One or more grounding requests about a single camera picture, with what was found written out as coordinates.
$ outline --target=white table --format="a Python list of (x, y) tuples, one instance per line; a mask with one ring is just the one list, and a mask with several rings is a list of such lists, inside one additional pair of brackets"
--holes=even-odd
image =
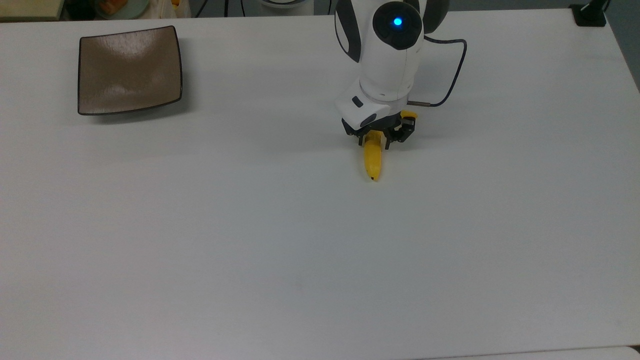
[[(78, 115), (79, 37), (167, 24), (183, 99)], [(372, 183), (331, 17), (0, 24), (0, 358), (640, 343), (640, 95), (611, 29), (461, 12), (434, 36), (469, 41), (458, 86)], [(427, 46), (411, 98), (459, 55)]]

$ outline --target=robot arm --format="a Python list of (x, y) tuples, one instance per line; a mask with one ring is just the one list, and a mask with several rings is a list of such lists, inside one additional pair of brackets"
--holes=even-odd
[(360, 64), (360, 76), (335, 101), (349, 135), (382, 131), (387, 145), (413, 131), (404, 119), (420, 64), (423, 36), (444, 19), (449, 0), (339, 0), (335, 32), (344, 52)]

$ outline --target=banana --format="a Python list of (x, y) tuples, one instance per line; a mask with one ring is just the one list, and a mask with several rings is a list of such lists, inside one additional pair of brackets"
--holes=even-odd
[(378, 181), (382, 168), (382, 131), (371, 130), (364, 136), (364, 167), (373, 181)]

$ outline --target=black cable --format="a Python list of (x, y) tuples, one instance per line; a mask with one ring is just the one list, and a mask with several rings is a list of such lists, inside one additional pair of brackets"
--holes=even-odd
[(430, 102), (421, 102), (421, 101), (407, 101), (406, 104), (407, 105), (414, 105), (414, 106), (424, 106), (427, 108), (434, 108), (436, 106), (440, 106), (442, 104), (444, 104), (444, 102), (449, 98), (449, 95), (451, 95), (451, 92), (453, 91), (453, 87), (456, 86), (456, 81), (458, 80), (458, 75), (460, 75), (460, 70), (462, 69), (462, 63), (465, 61), (465, 56), (467, 55), (467, 41), (465, 39), (456, 39), (456, 40), (437, 40), (434, 38), (430, 38), (427, 35), (424, 35), (424, 39), (432, 42), (434, 44), (457, 44), (457, 43), (461, 43), (462, 45), (464, 45), (464, 49), (462, 50), (462, 56), (460, 56), (460, 63), (458, 64), (458, 69), (456, 70), (456, 75), (453, 77), (453, 81), (451, 81), (451, 87), (449, 88), (449, 91), (447, 92), (447, 95), (444, 97), (444, 99), (442, 99), (442, 101), (436, 103), (436, 104), (431, 104)]
[(204, 0), (204, 2), (202, 3), (202, 6), (200, 7), (198, 12), (196, 13), (196, 17), (200, 16), (200, 13), (202, 13), (202, 10), (204, 9), (204, 6), (207, 4), (207, 1), (209, 1), (209, 0)]

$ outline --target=brown square plate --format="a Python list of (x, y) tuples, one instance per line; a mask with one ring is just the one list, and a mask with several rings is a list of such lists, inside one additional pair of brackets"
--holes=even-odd
[(80, 38), (78, 113), (156, 108), (182, 98), (182, 63), (173, 26)]

